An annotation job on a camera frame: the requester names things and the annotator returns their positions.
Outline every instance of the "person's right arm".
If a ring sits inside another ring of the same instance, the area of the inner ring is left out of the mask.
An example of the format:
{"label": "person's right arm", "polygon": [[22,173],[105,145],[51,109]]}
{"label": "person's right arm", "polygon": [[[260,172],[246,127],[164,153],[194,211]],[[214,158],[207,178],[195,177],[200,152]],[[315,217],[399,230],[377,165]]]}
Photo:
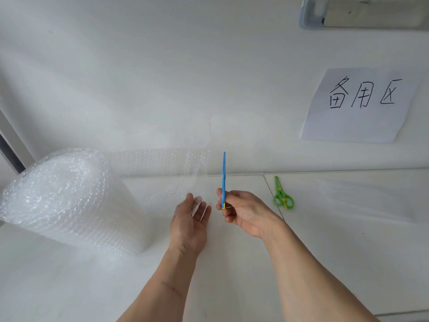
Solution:
{"label": "person's right arm", "polygon": [[[217,189],[222,197],[222,189]],[[378,319],[310,253],[292,229],[250,192],[230,191],[225,222],[264,242],[275,270],[284,319],[344,322]],[[221,210],[221,200],[216,205]]]}

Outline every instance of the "white paper sign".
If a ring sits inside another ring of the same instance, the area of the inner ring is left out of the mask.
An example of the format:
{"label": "white paper sign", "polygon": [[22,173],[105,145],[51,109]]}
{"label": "white paper sign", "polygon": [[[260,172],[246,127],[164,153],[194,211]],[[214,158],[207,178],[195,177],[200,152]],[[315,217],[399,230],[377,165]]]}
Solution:
{"label": "white paper sign", "polygon": [[328,69],[311,101],[301,139],[393,142],[422,78],[387,68]]}

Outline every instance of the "person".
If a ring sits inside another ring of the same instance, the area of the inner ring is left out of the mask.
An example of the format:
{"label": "person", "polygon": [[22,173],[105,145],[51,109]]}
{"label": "person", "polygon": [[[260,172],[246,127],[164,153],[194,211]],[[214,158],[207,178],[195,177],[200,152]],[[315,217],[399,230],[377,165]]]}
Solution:
{"label": "person", "polygon": [[[222,189],[217,189],[221,210]],[[260,238],[275,270],[285,321],[378,321],[310,253],[278,215],[254,194],[226,193],[225,222]],[[207,240],[212,208],[202,202],[192,217],[193,195],[180,203],[171,221],[171,241],[158,269],[119,322],[182,321],[198,254]]]}

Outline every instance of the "person's left arm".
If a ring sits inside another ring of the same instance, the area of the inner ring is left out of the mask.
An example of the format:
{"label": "person's left arm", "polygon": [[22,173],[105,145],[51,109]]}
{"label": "person's left arm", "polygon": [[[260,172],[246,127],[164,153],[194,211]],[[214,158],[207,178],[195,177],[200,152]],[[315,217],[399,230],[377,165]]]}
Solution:
{"label": "person's left arm", "polygon": [[170,245],[158,269],[118,322],[182,321],[189,284],[198,254],[206,244],[212,212],[205,202],[201,202],[193,217],[192,209],[193,195],[188,193],[174,213]]}

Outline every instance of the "green scissors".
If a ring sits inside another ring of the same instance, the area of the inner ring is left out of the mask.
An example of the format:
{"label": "green scissors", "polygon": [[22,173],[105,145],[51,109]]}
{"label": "green scissors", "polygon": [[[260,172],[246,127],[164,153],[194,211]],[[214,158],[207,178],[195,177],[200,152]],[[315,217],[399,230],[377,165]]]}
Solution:
{"label": "green scissors", "polygon": [[275,182],[276,194],[272,199],[273,203],[277,207],[284,205],[286,209],[292,209],[293,206],[295,205],[295,201],[293,201],[292,197],[290,197],[283,191],[282,185],[278,180],[278,176],[274,177],[274,182]]}

